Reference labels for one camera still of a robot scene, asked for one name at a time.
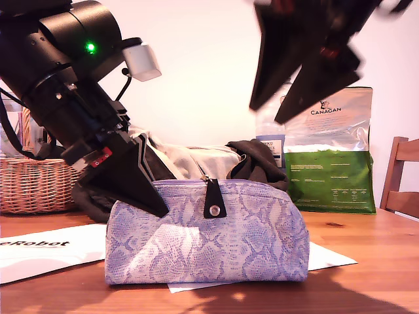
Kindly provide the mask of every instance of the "wooden table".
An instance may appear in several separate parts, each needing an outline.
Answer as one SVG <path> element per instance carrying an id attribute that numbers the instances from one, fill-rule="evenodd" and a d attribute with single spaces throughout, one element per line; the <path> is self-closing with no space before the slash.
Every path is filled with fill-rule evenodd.
<path id="1" fill-rule="evenodd" d="M 166 285 L 108 287 L 103 262 L 2 285 L 2 313 L 419 313 L 419 223 L 303 213 L 311 240 L 359 262 L 304 283 L 237 283 L 170 294 Z M 0 217 L 1 235 L 92 223 L 81 213 Z"/>

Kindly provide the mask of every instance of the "snakeskin pouch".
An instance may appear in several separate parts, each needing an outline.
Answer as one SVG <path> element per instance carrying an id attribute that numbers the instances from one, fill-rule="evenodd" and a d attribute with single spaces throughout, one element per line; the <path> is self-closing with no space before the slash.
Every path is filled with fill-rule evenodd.
<path id="1" fill-rule="evenodd" d="M 307 278 L 309 235 L 287 193 L 264 183 L 220 180 L 225 208 L 220 212 L 212 205 L 210 218 L 205 218 L 204 208 L 211 205 L 208 183 L 153 184 L 170 210 L 165 217 L 120 201 L 112 208 L 106 239 L 108 284 Z"/>

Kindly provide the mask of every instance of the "pet food bag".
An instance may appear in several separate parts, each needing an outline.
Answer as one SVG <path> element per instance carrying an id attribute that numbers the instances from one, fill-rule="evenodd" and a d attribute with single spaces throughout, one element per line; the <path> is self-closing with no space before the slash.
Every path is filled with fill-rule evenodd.
<path id="1" fill-rule="evenodd" d="M 345 88 L 285 124 L 289 195 L 301 211 L 376 213 L 372 88 Z"/>

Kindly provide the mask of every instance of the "red component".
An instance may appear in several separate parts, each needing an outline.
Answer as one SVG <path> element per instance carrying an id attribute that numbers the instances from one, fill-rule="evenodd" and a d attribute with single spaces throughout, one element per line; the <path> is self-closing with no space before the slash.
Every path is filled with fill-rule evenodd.
<path id="1" fill-rule="evenodd" d="M 102 156 L 100 156 L 98 159 L 96 159 L 94 162 L 91 162 L 90 163 L 90 165 L 93 167 L 93 168 L 96 168 L 96 167 L 98 167 L 102 162 L 104 162 L 106 159 L 108 159 L 110 156 L 112 156 L 112 151 L 109 149 L 109 148 L 107 148 L 107 147 L 105 147 L 103 150 L 102 150 Z"/>
<path id="2" fill-rule="evenodd" d="M 294 12 L 294 0 L 272 0 L 274 10 L 283 14 Z"/>
<path id="3" fill-rule="evenodd" d="M 326 47 L 322 47 L 320 49 L 320 54 L 322 56 L 324 56 L 326 58 L 331 58 L 331 59 L 336 58 L 338 56 L 339 52 L 340 52 L 339 49 L 333 50 L 333 49 L 329 49 L 329 48 L 326 48 Z"/>

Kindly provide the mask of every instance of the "chair back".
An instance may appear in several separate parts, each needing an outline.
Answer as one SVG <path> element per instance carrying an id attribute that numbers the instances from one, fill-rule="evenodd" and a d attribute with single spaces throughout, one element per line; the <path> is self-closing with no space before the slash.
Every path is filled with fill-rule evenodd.
<path id="1" fill-rule="evenodd" d="M 394 137 L 380 208 L 419 218 L 419 192 L 399 191 L 405 162 L 419 162 L 419 139 Z"/>

